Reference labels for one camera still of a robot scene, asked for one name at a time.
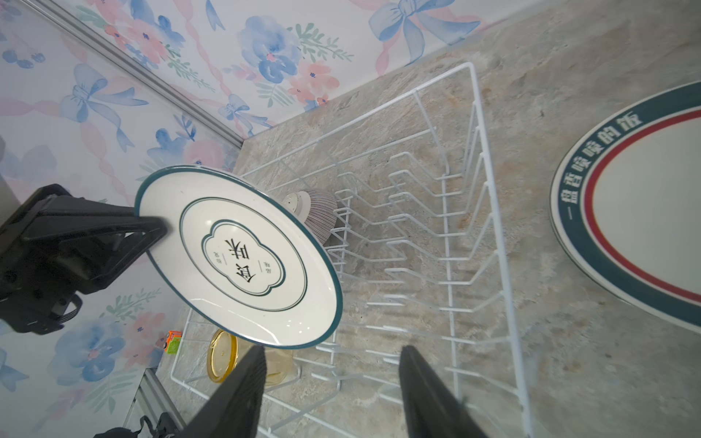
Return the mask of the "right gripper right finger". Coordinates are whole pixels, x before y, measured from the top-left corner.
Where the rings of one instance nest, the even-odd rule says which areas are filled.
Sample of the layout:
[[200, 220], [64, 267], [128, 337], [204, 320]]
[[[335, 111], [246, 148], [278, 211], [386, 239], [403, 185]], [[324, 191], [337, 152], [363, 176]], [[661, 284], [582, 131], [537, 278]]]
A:
[[414, 346], [402, 348], [399, 378], [409, 437], [487, 438]]

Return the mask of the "striped ceramic bowl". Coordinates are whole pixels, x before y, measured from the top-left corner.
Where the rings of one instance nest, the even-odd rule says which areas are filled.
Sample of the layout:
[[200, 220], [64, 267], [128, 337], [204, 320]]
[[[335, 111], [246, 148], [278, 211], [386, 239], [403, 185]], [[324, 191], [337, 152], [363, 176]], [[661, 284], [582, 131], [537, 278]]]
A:
[[306, 189], [290, 193], [283, 199], [282, 205], [303, 222], [320, 244], [325, 244], [332, 236], [337, 222], [335, 210], [338, 208], [332, 193], [321, 189]]

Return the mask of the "plain white plate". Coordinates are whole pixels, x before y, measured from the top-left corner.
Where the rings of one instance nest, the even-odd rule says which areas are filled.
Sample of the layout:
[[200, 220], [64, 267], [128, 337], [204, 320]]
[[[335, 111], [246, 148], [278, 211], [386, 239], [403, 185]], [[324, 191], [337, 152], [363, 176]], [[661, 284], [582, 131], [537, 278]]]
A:
[[337, 330], [341, 282], [303, 222], [230, 173], [176, 165], [147, 176], [138, 217], [164, 221], [147, 255], [164, 282], [218, 328], [267, 347], [316, 346]]

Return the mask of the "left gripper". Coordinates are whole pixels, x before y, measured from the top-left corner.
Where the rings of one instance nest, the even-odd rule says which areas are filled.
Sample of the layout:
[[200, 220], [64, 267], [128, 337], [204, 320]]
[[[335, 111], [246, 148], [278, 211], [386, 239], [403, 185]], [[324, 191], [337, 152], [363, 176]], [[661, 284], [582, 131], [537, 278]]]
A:
[[[69, 282], [84, 295], [104, 290], [167, 234], [158, 217], [68, 193], [41, 187], [1, 226], [1, 321], [16, 333], [63, 329], [82, 306]], [[60, 242], [61, 276], [30, 244], [38, 242]]]

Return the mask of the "yellow plastic cup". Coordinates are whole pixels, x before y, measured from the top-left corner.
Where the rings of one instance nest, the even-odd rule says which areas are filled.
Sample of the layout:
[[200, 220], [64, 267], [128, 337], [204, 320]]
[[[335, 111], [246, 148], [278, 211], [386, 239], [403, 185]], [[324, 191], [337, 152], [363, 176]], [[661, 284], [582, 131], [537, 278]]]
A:
[[[217, 330], [206, 354], [206, 371], [212, 383], [223, 383], [254, 346], [233, 334]], [[266, 350], [266, 388], [281, 385], [297, 375], [292, 356], [284, 350]]]

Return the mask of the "green red banded plate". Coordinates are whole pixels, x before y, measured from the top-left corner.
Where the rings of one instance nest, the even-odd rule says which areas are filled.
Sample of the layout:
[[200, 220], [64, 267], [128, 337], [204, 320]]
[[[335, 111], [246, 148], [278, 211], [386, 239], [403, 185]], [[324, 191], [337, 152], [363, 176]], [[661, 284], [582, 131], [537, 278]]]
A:
[[570, 259], [618, 299], [700, 329], [700, 85], [604, 119], [567, 152], [549, 194]]

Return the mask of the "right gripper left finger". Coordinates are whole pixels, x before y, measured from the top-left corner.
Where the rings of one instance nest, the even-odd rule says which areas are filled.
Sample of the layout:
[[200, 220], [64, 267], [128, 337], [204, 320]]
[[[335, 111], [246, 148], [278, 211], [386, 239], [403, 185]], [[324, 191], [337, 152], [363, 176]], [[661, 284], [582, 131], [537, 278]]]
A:
[[265, 348], [254, 346], [178, 437], [256, 437], [267, 378]]

